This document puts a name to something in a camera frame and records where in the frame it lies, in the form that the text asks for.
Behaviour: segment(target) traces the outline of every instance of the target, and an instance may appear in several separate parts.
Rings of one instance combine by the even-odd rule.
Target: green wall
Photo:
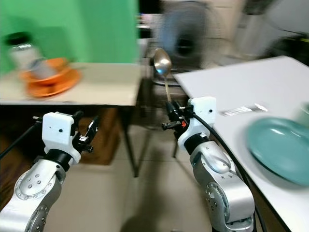
[[[47,58],[135,63],[136,0],[1,0],[1,38],[28,31]],[[0,72],[13,68],[1,42]]]

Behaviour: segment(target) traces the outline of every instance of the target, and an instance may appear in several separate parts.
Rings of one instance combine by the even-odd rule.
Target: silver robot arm
[[[42,232],[51,206],[61,193],[66,171],[80,160],[97,132],[97,118],[85,136],[75,131],[82,112],[43,116],[42,139],[46,156],[17,180],[11,200],[0,212],[1,232]]]
[[[164,130],[175,130],[180,148],[190,154],[196,180],[206,193],[211,225],[219,232],[252,232],[254,199],[236,172],[232,159],[214,141],[210,131],[193,114],[211,127],[215,122],[216,99],[193,98],[187,107],[167,103],[171,122],[163,123]]]

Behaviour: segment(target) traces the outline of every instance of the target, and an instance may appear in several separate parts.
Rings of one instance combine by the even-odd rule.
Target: glass jar
[[[11,46],[10,55],[20,71],[27,71],[30,64],[41,57],[38,49],[31,43],[27,32],[17,32],[6,37],[6,43]]]

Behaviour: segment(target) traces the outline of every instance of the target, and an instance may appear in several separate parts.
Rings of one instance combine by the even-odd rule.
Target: tiled floor
[[[132,177],[123,143],[110,166],[72,167],[45,232],[211,232],[189,156],[171,157],[171,131],[132,126],[140,176]]]

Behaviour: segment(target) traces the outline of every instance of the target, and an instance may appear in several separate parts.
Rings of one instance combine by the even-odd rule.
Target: teal plate
[[[283,118],[263,118],[247,130],[254,157],[283,178],[309,186],[309,129]]]

